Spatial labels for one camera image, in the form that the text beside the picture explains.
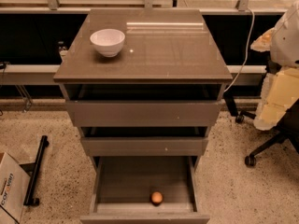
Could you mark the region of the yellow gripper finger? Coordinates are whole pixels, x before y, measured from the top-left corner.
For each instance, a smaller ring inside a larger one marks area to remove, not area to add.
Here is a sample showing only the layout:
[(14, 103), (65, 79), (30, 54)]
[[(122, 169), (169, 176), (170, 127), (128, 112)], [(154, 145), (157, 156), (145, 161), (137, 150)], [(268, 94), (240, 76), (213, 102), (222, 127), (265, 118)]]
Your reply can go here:
[(262, 131), (272, 129), (298, 99), (298, 69), (288, 68), (275, 75), (267, 74), (263, 80), (261, 101), (256, 110), (254, 126)]
[(271, 28), (260, 35), (256, 40), (252, 42), (250, 48), (255, 51), (265, 52), (270, 50), (272, 44), (272, 35), (275, 29)]

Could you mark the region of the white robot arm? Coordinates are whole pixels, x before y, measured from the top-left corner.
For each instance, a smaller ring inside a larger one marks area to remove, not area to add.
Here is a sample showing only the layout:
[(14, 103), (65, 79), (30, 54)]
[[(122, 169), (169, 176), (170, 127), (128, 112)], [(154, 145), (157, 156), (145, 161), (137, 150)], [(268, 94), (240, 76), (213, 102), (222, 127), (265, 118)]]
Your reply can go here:
[(253, 121), (257, 129), (270, 130), (299, 99), (299, 1), (295, 1), (276, 25), (250, 48), (269, 51), (271, 61), (281, 66), (275, 74), (266, 74)]

